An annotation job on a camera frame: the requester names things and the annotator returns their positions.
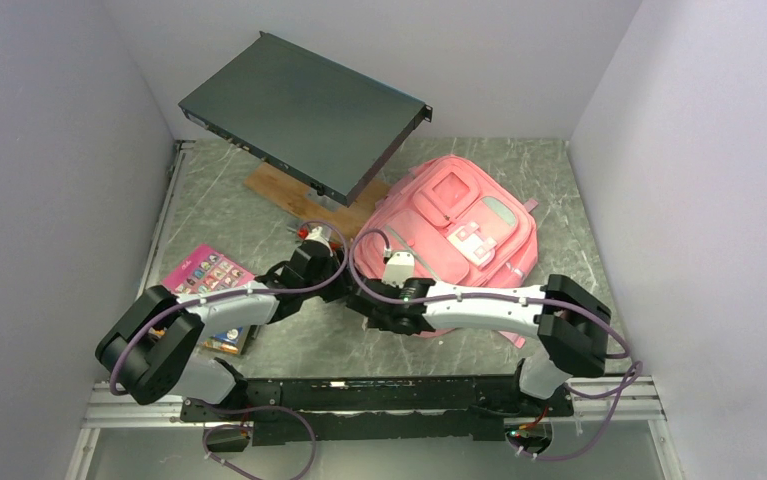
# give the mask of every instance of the wooden board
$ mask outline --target wooden board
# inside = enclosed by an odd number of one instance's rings
[[[245,186],[301,220],[332,223],[348,239],[356,237],[374,212],[374,205],[391,188],[389,184],[375,178],[350,207],[340,206],[331,212],[306,197],[308,185],[264,162],[245,179]]]

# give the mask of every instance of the light purple wall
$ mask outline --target light purple wall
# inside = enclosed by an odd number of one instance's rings
[[[171,156],[100,2],[0,0],[0,479],[63,477]]]
[[[767,479],[767,2],[643,2],[571,153],[688,478]]]
[[[104,0],[176,138],[177,103],[264,30],[430,103],[416,135],[568,138],[640,0]]]

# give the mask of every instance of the pink backpack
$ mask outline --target pink backpack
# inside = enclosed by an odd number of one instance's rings
[[[415,255],[415,275],[465,286],[521,286],[536,264],[536,221],[529,210],[472,162],[446,155],[392,186],[364,228],[380,228],[392,250]],[[363,274],[383,275],[383,240],[357,247]],[[437,331],[422,336],[446,333]],[[517,335],[505,335],[517,346]]]

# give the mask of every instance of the gray marble surface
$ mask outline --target gray marble surface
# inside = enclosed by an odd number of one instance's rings
[[[613,299],[577,184],[558,139],[409,138],[380,176],[394,183],[407,169],[454,153],[475,162],[504,188],[540,205],[539,261],[525,285],[562,273],[592,291],[611,309]],[[297,245],[288,227],[294,217],[243,185],[259,160],[222,140],[198,141],[184,165],[177,208],[165,228],[168,242],[160,265],[164,277],[201,243],[207,243],[262,273],[287,259]],[[612,321],[619,332],[622,323]],[[364,330],[362,317],[339,303],[312,300],[282,322],[264,327],[242,356],[219,355],[248,377],[394,376],[512,373],[519,357],[533,353],[535,341],[515,348],[492,331],[456,330],[424,339]],[[620,351],[610,341],[611,352]],[[611,360],[609,372],[622,372],[629,360]]]

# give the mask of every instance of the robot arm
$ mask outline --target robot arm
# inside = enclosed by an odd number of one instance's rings
[[[161,286],[151,287],[107,334],[95,355],[112,371],[135,332],[159,312],[187,305],[157,325],[165,330],[162,338],[139,340],[124,361],[119,381],[140,404],[152,403],[166,394],[219,404],[240,390],[243,394],[246,383],[226,362],[192,355],[195,347],[233,328],[282,320],[298,311],[307,298],[318,296],[324,301],[346,298],[348,308],[368,317],[369,328],[399,334],[484,328],[537,339],[541,343],[539,351],[517,371],[518,390],[532,401],[551,397],[572,376],[603,375],[606,333],[579,313],[537,303],[544,299],[567,302],[609,323],[607,307],[568,277],[551,275],[546,285],[526,288],[462,287],[408,278],[412,258],[405,252],[399,256],[406,257],[387,264],[385,282],[364,279],[366,288],[360,288],[345,272],[325,288],[311,289],[336,272],[345,260],[341,250],[330,248],[327,235],[316,229],[288,262],[279,265],[281,269],[220,295],[177,297]],[[450,298],[424,303],[424,299],[440,296]],[[509,297],[520,300],[510,302]]]

